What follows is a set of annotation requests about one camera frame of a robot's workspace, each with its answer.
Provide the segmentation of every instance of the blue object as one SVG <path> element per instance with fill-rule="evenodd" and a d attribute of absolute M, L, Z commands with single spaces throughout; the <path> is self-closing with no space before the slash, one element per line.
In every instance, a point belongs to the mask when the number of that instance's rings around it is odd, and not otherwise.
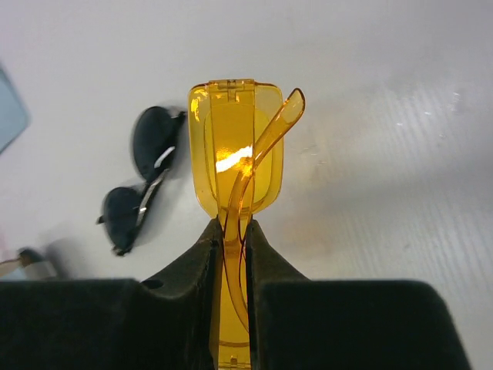
<path fill-rule="evenodd" d="M 0 67 L 0 153 L 21 134 L 28 121 L 28 113 Z"/>
<path fill-rule="evenodd" d="M 17 267 L 14 271 L 9 272 L 3 276 L 0 276 L 0 281 L 19 281 L 19 280 L 28 280 L 28 277 L 25 275 L 25 271 L 22 267 Z"/>

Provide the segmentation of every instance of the sunglasses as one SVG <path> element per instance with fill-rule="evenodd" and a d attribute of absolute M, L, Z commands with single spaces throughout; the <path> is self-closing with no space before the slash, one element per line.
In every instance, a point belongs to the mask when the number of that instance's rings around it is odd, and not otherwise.
<path fill-rule="evenodd" d="M 137 119 L 132 134 L 134 164 L 146 181 L 143 189 L 117 187 L 102 202 L 104 224 L 118 256 L 129 253 L 142 229 L 157 190 L 168 174 L 176 153 L 179 132 L 186 113 L 172 116 L 168 109 L 153 106 Z"/>

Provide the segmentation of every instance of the glasses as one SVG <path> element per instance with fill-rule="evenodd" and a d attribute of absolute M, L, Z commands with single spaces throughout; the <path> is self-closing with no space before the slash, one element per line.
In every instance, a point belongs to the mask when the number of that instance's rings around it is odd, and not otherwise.
<path fill-rule="evenodd" d="M 136 121 L 132 134 L 134 164 L 145 180 L 141 191 L 135 187 L 117 187 L 102 202 L 102 216 L 96 224 L 104 224 L 118 256 L 129 253 L 149 214 L 149 209 L 166 178 L 173 160 L 185 112 L 176 115 L 168 109 L 153 106 Z"/>
<path fill-rule="evenodd" d="M 283 136 L 304 108 L 299 89 L 283 102 L 276 86 L 252 79 L 211 81 L 189 93 L 195 192 L 223 228 L 220 368 L 250 368 L 245 231 L 280 192 Z"/>

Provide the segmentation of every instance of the white table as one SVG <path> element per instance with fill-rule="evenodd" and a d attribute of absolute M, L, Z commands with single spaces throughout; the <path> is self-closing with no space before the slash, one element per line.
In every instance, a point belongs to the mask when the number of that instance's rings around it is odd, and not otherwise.
<path fill-rule="evenodd" d="M 135 118 L 210 79 L 299 86 L 283 190 L 257 216 L 270 243 L 310 278 L 431 283 L 490 369 L 492 16 L 489 0 L 0 0 L 0 60 L 32 118 L 0 155 L 0 233 L 58 248 L 74 277 L 147 278 L 208 216 L 187 156 L 143 245 L 110 253 L 94 222 L 136 179 Z"/>

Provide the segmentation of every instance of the dark sunglasses lens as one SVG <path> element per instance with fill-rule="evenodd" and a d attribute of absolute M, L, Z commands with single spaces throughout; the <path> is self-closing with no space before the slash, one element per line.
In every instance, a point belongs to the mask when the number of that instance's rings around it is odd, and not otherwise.
<path fill-rule="evenodd" d="M 102 205 L 102 217 L 106 232 L 122 254 L 129 251 L 136 239 L 140 195 L 132 188 L 117 187 L 106 196 Z"/>
<path fill-rule="evenodd" d="M 175 155 L 172 148 L 178 143 L 183 121 L 183 115 L 172 118 L 161 106 L 146 109 L 137 119 L 132 139 L 133 158 L 137 170 L 148 183 L 171 167 Z"/>

